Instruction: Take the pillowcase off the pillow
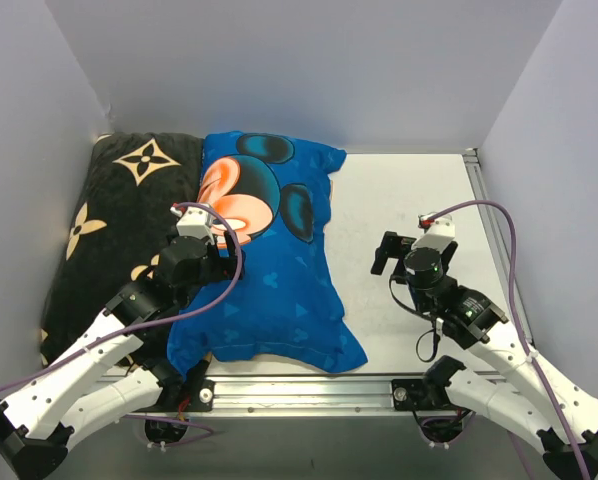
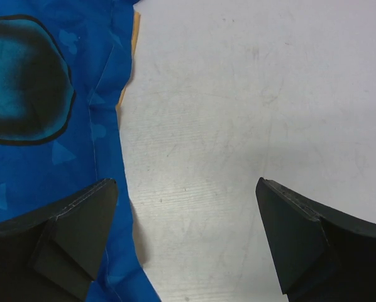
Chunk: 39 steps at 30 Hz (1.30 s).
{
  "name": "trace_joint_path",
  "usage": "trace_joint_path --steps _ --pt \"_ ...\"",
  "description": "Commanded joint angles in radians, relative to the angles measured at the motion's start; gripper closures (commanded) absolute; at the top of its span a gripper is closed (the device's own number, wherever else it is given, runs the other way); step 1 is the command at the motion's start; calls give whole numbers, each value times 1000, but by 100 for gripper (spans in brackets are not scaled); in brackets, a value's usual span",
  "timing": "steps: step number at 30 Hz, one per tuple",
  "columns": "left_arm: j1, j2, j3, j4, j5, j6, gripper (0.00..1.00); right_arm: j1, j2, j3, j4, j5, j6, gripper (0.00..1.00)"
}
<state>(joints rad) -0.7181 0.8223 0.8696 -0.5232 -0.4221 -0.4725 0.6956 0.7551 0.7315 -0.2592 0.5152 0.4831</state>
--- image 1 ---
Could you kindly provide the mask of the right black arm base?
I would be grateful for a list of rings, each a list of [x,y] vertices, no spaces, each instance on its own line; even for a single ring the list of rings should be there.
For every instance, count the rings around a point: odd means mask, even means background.
[[[449,412],[452,415],[469,412],[450,401],[445,389],[423,378],[402,378],[391,381],[393,407],[402,412]]]

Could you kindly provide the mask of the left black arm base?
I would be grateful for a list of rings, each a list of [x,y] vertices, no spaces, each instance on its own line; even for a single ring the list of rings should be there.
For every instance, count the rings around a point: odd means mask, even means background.
[[[212,410],[215,382],[207,377],[209,366],[210,360],[203,358],[187,372],[179,395],[180,413]]]

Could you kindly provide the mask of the blue and yellow pillowcase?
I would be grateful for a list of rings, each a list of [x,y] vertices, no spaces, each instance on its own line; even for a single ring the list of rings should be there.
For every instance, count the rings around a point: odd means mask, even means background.
[[[243,276],[218,306],[174,323],[170,363],[188,373],[203,357],[247,361],[281,356],[329,374],[367,363],[344,322],[330,276],[325,227],[331,219],[331,174],[344,150],[274,134],[208,135],[198,202],[220,215],[219,249],[227,226],[244,254]]]

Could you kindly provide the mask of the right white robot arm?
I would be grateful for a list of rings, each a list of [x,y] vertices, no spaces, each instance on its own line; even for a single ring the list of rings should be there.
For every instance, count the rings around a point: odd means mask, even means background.
[[[463,362],[430,361],[413,408],[459,407],[523,439],[560,479],[598,476],[598,399],[571,381],[521,337],[521,330],[483,293],[447,273],[457,249],[451,236],[427,231],[419,239],[384,233],[371,274],[396,262],[390,285],[403,285],[412,302],[401,307],[426,321],[433,341],[452,340],[504,378],[494,384]]]

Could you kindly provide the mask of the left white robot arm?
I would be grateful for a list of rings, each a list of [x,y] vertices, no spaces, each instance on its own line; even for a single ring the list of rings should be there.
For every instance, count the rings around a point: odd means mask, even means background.
[[[0,399],[0,455],[16,477],[47,478],[80,441],[136,410],[175,408],[185,377],[158,354],[158,330],[203,287],[234,287],[243,267],[233,233],[171,239],[151,273],[124,285],[67,351]]]

